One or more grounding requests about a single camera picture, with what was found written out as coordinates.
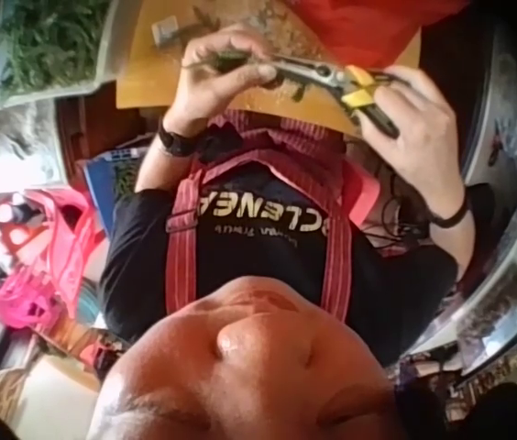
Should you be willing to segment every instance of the wrist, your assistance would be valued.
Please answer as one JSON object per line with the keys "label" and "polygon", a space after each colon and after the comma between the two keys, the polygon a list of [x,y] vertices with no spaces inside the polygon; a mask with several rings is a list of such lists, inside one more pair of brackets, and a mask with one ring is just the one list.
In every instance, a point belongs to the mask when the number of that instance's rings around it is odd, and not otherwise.
{"label": "wrist", "polygon": [[451,218],[462,207],[465,201],[466,187],[462,180],[453,184],[444,191],[438,191],[430,195],[423,195],[425,204],[433,215],[440,218]]}
{"label": "wrist", "polygon": [[162,125],[167,133],[174,133],[182,138],[195,138],[207,127],[207,119],[191,119],[171,107],[162,118]]}

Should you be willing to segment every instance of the wall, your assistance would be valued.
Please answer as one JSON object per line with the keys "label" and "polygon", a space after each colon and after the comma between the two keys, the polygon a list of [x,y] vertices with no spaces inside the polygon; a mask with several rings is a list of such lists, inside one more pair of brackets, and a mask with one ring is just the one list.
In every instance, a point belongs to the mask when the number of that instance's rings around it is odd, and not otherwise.
{"label": "wall", "polygon": [[25,383],[12,428],[21,440],[84,440],[96,400],[95,391],[44,357]]}

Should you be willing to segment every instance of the black wristband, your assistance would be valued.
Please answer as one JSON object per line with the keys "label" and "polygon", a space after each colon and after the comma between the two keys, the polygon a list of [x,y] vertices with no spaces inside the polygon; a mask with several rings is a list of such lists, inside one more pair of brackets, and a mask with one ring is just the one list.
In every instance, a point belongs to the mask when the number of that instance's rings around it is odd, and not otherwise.
{"label": "black wristband", "polygon": [[442,218],[430,211],[428,209],[428,214],[430,216],[430,222],[434,225],[441,227],[442,229],[449,229],[451,227],[457,226],[464,217],[467,216],[469,207],[468,207],[468,198],[467,192],[464,192],[464,201],[462,202],[462,206],[456,212],[456,214],[452,215],[450,218]]}
{"label": "black wristband", "polygon": [[200,140],[204,137],[204,132],[196,137],[183,137],[176,133],[170,133],[165,130],[162,118],[159,120],[157,133],[165,150],[176,158],[191,156],[198,149]]}

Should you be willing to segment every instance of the nose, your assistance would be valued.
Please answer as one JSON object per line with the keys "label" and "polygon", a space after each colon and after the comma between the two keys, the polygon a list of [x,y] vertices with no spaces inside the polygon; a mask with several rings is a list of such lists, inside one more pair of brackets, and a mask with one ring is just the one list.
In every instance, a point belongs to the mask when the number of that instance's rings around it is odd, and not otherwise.
{"label": "nose", "polygon": [[314,340],[300,313],[259,313],[223,327],[217,336],[224,362],[265,373],[306,369]]}

